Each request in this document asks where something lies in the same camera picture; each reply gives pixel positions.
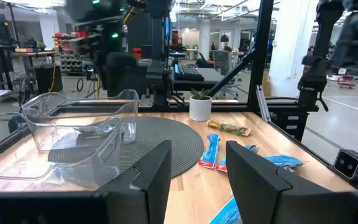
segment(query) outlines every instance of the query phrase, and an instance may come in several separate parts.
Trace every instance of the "clear plastic container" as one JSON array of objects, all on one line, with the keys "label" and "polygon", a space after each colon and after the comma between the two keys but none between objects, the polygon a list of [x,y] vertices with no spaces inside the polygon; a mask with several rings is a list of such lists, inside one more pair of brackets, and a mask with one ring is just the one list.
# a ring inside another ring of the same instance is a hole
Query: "clear plastic container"
[{"label": "clear plastic container", "polygon": [[121,120],[37,124],[0,114],[0,191],[97,189],[119,175]]},{"label": "clear plastic container", "polygon": [[[116,111],[111,113],[61,113],[59,108],[65,106],[81,106],[82,103],[123,103]],[[123,90],[119,95],[109,98],[99,99],[68,99],[59,93],[45,93],[31,99],[22,105],[23,113],[29,120],[36,123],[53,124],[57,120],[60,124],[76,124],[77,118],[100,117],[104,119],[107,116],[121,118],[123,137],[122,143],[130,143],[136,139],[136,122],[139,96],[135,90]]]}]

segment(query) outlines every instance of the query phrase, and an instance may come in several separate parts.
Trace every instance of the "blue packaged snack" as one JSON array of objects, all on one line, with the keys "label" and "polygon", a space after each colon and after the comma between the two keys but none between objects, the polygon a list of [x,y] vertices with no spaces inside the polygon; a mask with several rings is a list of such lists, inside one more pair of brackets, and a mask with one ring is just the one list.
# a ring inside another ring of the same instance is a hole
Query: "blue packaged snack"
[{"label": "blue packaged snack", "polygon": [[234,197],[216,214],[209,224],[240,224],[240,211]]},{"label": "blue packaged snack", "polygon": [[[244,146],[244,147],[253,153],[258,153],[258,151],[259,151],[259,147],[257,147],[256,145],[249,145],[249,146]],[[227,172],[226,157],[224,159],[222,159],[222,161],[215,167],[215,169],[223,171],[223,172]]]},{"label": "blue packaged snack", "polygon": [[208,147],[203,156],[199,159],[198,164],[203,167],[214,169],[216,159],[218,158],[219,135],[209,134],[207,138],[209,139]]},{"label": "blue packaged snack", "polygon": [[301,166],[303,164],[299,159],[293,156],[276,155],[276,156],[265,156],[264,158],[279,167],[287,166],[293,168],[293,167]]}]

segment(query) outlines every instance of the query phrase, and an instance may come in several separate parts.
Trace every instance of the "black metal frame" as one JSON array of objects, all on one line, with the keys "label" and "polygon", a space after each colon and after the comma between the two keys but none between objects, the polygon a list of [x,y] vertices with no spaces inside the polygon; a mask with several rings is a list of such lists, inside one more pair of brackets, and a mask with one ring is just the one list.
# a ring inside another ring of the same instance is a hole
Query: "black metal frame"
[{"label": "black metal frame", "polygon": [[[261,0],[259,10],[259,23],[257,28],[257,38],[255,41],[255,49],[250,54],[242,59],[242,62],[237,65],[232,71],[230,71],[214,88],[211,89],[210,95],[217,93],[224,85],[226,85],[237,73],[243,69],[250,61],[252,64],[252,75],[250,81],[250,90],[248,103],[214,103],[212,105],[212,112],[259,112],[259,106],[256,96],[256,86],[262,84],[265,66],[265,55],[267,51],[267,41],[269,38],[270,21],[273,11],[273,0]],[[71,105],[65,105],[58,107],[52,111],[49,115],[56,116],[60,113],[106,113],[111,112],[114,108],[120,108],[123,103],[74,103]],[[294,103],[268,103],[268,109],[273,113],[307,113],[312,111],[318,111],[318,107],[306,108]],[[187,105],[169,105],[163,107],[139,107],[140,113],[153,113],[153,112],[165,112],[165,113],[186,113],[189,110]],[[330,163],[319,157],[311,149],[303,145],[299,140],[292,137],[285,132],[282,128],[274,123],[269,123],[278,132],[282,133],[289,140],[294,142],[297,146],[302,148],[308,154],[317,159],[320,163],[326,166],[333,172],[336,172]],[[1,148],[7,148],[12,144],[12,141],[3,142],[0,144],[0,152],[3,152]],[[351,184],[358,189],[358,184]]]}]

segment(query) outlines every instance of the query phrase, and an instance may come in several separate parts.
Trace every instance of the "black camera housing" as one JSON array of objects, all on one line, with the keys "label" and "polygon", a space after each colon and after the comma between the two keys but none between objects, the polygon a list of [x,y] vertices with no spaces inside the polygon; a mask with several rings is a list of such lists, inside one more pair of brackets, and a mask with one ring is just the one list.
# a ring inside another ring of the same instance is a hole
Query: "black camera housing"
[{"label": "black camera housing", "polygon": [[334,169],[349,182],[358,182],[358,152],[341,149],[335,159]]}]

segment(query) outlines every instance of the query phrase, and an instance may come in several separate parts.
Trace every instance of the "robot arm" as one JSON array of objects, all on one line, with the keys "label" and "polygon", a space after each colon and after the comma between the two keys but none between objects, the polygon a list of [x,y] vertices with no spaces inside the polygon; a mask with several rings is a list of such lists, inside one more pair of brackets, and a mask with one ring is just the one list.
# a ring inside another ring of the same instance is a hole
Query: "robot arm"
[{"label": "robot arm", "polygon": [[[333,26],[345,9],[352,13],[344,22],[333,55],[327,59]],[[307,55],[303,59],[303,64],[309,66],[309,69],[298,83],[298,104],[315,109],[316,101],[319,100],[328,111],[321,94],[327,84],[326,75],[330,69],[347,68],[351,75],[358,76],[358,0],[320,0],[316,11],[319,31],[313,55]]]}]

